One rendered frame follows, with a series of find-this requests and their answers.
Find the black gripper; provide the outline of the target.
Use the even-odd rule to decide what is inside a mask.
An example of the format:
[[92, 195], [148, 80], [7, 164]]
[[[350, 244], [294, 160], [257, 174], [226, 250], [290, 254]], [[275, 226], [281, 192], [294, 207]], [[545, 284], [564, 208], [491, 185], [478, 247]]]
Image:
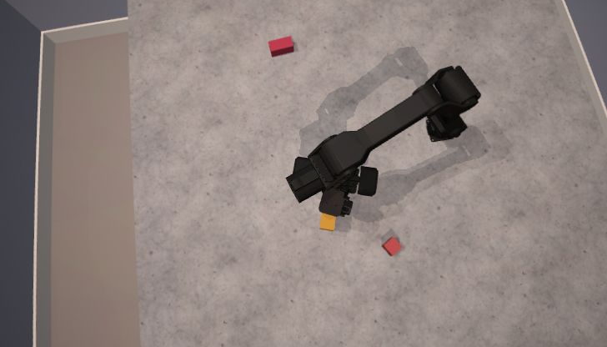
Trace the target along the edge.
[[[293, 174], [310, 164], [308, 158], [297, 157], [293, 166]], [[358, 194], [372, 197], [376, 194], [378, 176], [379, 171], [376, 168], [361, 166], [360, 177], [358, 169], [350, 180], [337, 189], [347, 188], [350, 189], [350, 194], [355, 194], [357, 191], [357, 184], [359, 184]]]

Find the red rectangular block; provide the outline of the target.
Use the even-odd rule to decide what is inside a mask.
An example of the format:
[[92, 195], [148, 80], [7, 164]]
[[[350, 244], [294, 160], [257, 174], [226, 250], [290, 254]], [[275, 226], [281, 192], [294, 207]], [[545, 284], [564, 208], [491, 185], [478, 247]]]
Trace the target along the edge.
[[291, 37], [281, 38], [268, 42], [272, 57], [293, 52]]
[[401, 244], [393, 238], [387, 241], [383, 246], [389, 256], [394, 255], [399, 249], [402, 248]]

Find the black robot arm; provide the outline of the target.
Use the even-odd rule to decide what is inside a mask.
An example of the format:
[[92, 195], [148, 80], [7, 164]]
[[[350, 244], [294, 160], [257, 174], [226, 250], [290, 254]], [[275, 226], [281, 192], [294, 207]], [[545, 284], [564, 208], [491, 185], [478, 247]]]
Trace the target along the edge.
[[356, 174], [372, 150], [424, 117], [428, 118], [431, 142], [457, 138], [467, 128], [459, 115], [476, 106], [480, 98], [461, 66], [442, 68], [402, 103], [361, 129], [326, 138], [307, 156], [310, 165], [286, 177], [288, 185], [299, 203], [322, 191], [321, 213], [350, 215], [350, 189], [337, 188]]

